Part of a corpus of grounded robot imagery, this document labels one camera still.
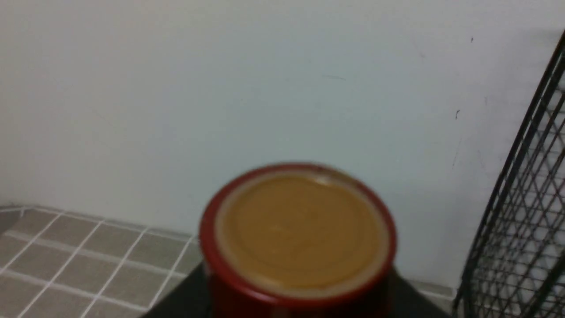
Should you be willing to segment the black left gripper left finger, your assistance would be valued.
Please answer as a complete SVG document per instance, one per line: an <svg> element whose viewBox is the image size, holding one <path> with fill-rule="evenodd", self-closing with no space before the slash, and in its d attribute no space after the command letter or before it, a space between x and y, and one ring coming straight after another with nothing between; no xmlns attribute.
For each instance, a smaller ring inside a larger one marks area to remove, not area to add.
<svg viewBox="0 0 565 318"><path fill-rule="evenodd" d="M143 318L211 318L211 298L203 263L153 306Z"/></svg>

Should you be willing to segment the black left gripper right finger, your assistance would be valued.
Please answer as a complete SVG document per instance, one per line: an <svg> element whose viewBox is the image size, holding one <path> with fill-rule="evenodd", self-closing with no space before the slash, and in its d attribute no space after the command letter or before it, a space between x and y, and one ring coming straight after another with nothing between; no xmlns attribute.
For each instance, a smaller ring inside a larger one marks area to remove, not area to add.
<svg viewBox="0 0 565 318"><path fill-rule="evenodd" d="M390 274L390 318L449 318L446 311L418 292L395 268Z"/></svg>

